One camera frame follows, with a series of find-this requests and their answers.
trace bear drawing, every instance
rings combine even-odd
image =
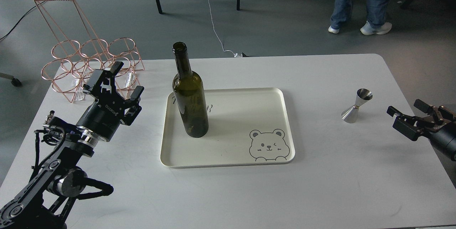
[[[276,129],[272,133],[261,133],[259,130],[250,132],[252,145],[250,146],[250,155],[255,161],[286,161],[290,154],[290,148],[285,143],[285,132]]]

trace bottle mouth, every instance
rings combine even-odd
[[[173,52],[184,52],[187,51],[187,46],[184,42],[176,42],[172,46]]]

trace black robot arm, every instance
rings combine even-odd
[[[416,99],[413,106],[428,116],[408,116],[389,106],[386,113],[395,117],[393,128],[412,141],[420,136],[428,138],[435,149],[456,161],[456,114],[444,106],[430,106],[420,99]]]
[[[137,86],[130,99],[124,100],[115,88],[115,76],[122,68],[115,62],[110,70],[95,70],[83,86],[84,93],[94,96],[77,124],[69,124],[51,111],[42,130],[36,130],[43,141],[55,145],[54,150],[38,164],[38,157],[29,183],[16,197],[0,209],[0,229],[65,229],[65,220],[77,199],[110,195],[114,188],[104,182],[87,178],[76,164],[82,156],[93,155],[99,140],[109,141],[120,124],[131,125],[141,111],[142,86]],[[82,193],[86,186],[98,188],[95,193]],[[43,193],[58,198],[49,208]],[[62,206],[60,214],[55,214]]]

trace screw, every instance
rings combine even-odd
[[[21,211],[22,211],[22,206],[17,205],[16,207],[13,208],[13,210],[11,210],[10,216],[12,216],[12,217],[17,216]]]
[[[60,161],[53,161],[51,164],[49,164],[49,169],[55,169],[60,164]]]

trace shoe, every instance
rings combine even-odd
[[[391,31],[392,26],[393,25],[391,23],[386,22],[380,28],[374,29],[374,28],[372,28],[372,26],[370,26],[370,23],[368,21],[366,21],[366,24],[363,26],[363,28],[360,29],[360,31],[364,35],[372,35],[372,34],[383,35],[383,34],[388,33],[389,31]]]
[[[336,29],[333,29],[332,26],[329,26],[328,31],[329,31],[330,33],[332,33],[332,34],[337,34],[337,33],[339,33],[339,29],[337,29],[337,30],[336,30]]]

